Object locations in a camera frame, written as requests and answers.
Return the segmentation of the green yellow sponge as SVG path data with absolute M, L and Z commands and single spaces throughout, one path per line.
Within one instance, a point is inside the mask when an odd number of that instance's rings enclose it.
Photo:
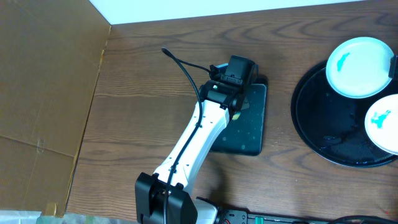
M 240 114 L 241 114 L 240 112 L 235 113 L 231 119 L 237 120 L 240 117 Z

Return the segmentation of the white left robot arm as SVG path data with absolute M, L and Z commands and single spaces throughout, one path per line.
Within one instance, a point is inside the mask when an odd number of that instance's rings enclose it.
M 191 194 L 210 148 L 228 123 L 239 116 L 247 88 L 209 80 L 196 89 L 198 101 L 180 139 L 152 175 L 135 183 L 139 223 L 219 223 L 219 208 Z

